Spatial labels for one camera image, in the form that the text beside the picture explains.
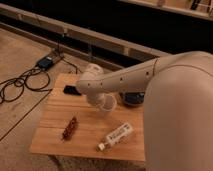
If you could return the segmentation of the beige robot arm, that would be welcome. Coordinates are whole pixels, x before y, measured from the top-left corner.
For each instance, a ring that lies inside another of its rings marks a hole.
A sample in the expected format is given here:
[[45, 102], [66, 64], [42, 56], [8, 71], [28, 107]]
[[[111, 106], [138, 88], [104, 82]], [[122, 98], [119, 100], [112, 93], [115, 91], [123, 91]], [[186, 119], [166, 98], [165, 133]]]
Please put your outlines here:
[[213, 171], [213, 54], [191, 51], [105, 74], [87, 66], [76, 82], [88, 102], [143, 92], [147, 171]]

